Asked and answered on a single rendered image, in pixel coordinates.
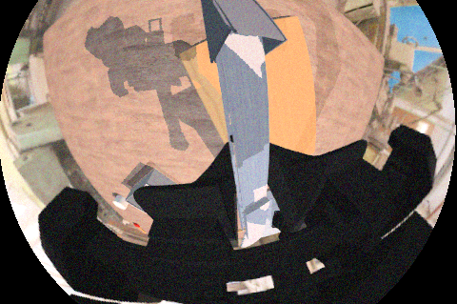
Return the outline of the orange flat board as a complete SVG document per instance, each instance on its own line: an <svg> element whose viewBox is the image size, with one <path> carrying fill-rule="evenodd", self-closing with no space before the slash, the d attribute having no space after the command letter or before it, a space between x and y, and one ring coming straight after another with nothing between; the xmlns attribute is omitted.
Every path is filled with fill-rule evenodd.
<svg viewBox="0 0 457 304"><path fill-rule="evenodd" d="M274 21L288 41L266 55L269 141L291 151L312 154L316 143L316 105L308 46L298 15ZM180 53L179 57L226 145L229 137L217 63L210 64L207 41Z"/></svg>

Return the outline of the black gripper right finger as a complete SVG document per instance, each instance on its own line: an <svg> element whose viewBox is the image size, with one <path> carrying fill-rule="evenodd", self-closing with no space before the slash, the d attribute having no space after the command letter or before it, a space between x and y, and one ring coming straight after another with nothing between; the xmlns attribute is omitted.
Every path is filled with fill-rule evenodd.
<svg viewBox="0 0 457 304"><path fill-rule="evenodd" d="M269 141L267 185L290 233L306 227L305 217L323 190L328 176L363 158L367 145L367 141L362 139L331 152L309 155Z"/></svg>

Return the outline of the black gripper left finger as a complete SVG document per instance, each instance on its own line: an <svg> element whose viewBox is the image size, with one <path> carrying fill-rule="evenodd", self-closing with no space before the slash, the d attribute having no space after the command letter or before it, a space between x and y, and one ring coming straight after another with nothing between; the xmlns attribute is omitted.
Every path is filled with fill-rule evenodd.
<svg viewBox="0 0 457 304"><path fill-rule="evenodd" d="M217 217L232 248L237 248L237 197L229 143L226 143L209 165L193 183L142 186L134 191L134 200L152 219Z"/></svg>

